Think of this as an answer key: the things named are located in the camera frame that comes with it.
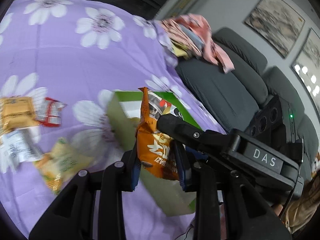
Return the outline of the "person's hand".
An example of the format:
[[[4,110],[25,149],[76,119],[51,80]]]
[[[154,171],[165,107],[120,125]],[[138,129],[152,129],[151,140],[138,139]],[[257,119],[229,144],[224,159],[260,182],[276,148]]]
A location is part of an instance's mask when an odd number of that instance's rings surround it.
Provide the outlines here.
[[[273,204],[271,206],[271,209],[274,211],[274,213],[280,218],[283,216],[286,210],[286,205],[281,204]]]

